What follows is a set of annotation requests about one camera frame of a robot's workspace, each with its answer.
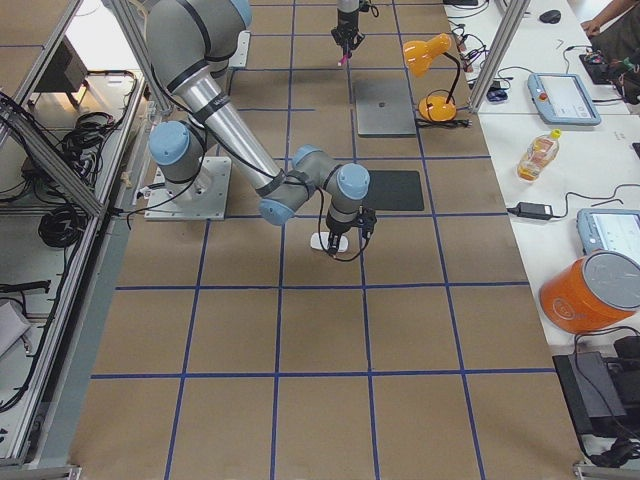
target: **power adapter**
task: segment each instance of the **power adapter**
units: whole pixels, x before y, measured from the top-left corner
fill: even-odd
[[[550,220],[553,218],[551,205],[543,203],[518,202],[515,207],[507,208],[507,212],[516,217],[533,218],[535,220]]]

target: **electronic device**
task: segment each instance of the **electronic device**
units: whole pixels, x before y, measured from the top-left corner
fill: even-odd
[[[578,58],[594,85],[607,85],[611,83],[607,78],[609,64],[602,55],[594,52],[578,55]]]
[[[584,208],[578,233],[587,254],[610,250],[640,263],[640,210]]]
[[[507,100],[507,98],[509,98],[507,91],[501,88],[495,90],[489,89],[489,91],[487,92],[487,100],[491,103],[504,102]]]
[[[549,10],[538,17],[542,23],[558,23],[562,18],[560,10]]]
[[[640,429],[640,336],[620,338],[613,347],[617,357],[573,353],[555,355],[553,363],[576,433],[617,438],[589,460],[618,468],[638,454],[637,445],[624,441]]]
[[[545,123],[598,125],[601,122],[582,80],[575,74],[532,73],[527,86]]]

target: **gray lid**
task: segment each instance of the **gray lid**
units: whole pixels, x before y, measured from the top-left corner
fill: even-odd
[[[617,252],[598,251],[582,266],[591,292],[607,305],[622,310],[640,308],[640,265]]]

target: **robotic arm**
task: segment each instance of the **robotic arm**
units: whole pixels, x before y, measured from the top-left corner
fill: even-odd
[[[159,82],[169,93],[180,96],[195,119],[229,152],[262,197],[259,210],[268,222],[283,225],[316,189],[331,194],[325,250],[335,255],[340,237],[351,227],[361,228],[367,240],[373,232],[375,214],[362,208],[369,173],[360,165],[341,165],[310,145],[294,156],[294,170],[285,173],[276,165],[215,81],[226,73],[238,34],[250,23],[246,0],[161,0],[147,21],[151,63]],[[149,139],[168,190],[191,183],[190,191],[180,195],[181,201],[189,201],[210,183],[199,178],[198,158],[207,146],[193,130],[186,124],[167,122],[156,127]]]
[[[342,59],[338,66],[351,58],[351,53],[360,46],[364,35],[358,27],[360,12],[371,10],[374,17],[378,16],[378,9],[369,0],[338,0],[338,25],[331,30],[336,45],[342,48]]]

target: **white object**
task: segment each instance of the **white object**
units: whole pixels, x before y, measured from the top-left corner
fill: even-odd
[[[0,306],[0,356],[26,332],[31,325],[11,302]]]
[[[311,235],[311,248],[316,250],[327,250],[329,248],[329,232],[320,232],[320,236],[318,233],[314,233]],[[340,246],[338,247],[338,253],[346,252],[347,248],[349,248],[349,239],[344,235],[340,237]]]

